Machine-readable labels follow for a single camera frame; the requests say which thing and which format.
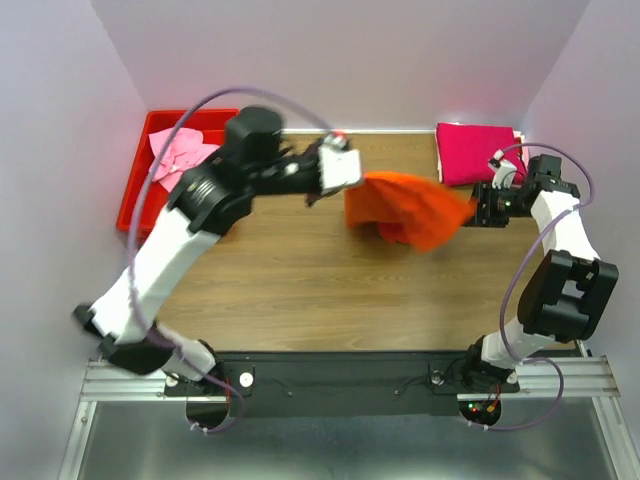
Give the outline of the orange t shirt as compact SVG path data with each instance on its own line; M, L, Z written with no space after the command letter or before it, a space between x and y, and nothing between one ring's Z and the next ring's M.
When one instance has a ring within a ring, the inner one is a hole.
M451 240L475 213L468 200L428 178L368 172L344 194L345 222L349 228L373 224L385 241L425 253Z

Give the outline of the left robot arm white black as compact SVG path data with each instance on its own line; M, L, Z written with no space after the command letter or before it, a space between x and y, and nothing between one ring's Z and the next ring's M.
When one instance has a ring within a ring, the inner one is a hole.
M226 123L222 145L181 175L150 234L134 241L116 282L75 307L73 319L98 339L112 364L138 375L162 370L202 394L221 386L214 350L161 325L157 314L195 261L251 213L256 197L303 195L313 204L336 189L332 135L295 153L282 128L272 109L241 109Z

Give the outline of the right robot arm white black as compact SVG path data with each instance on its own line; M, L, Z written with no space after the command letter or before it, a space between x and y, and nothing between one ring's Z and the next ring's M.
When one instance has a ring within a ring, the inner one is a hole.
M619 279L617 266L600 259L586 234L580 211L591 201L563 179L561 164L556 156L535 156L516 186L517 168L498 150L488 161L492 180L473 188L477 209L469 225L504 228L512 218L531 218L539 231L532 248L543 258L515 317L501 310L498 330L469 347L460 378L472 390L513 381L519 364L553 343L589 339Z

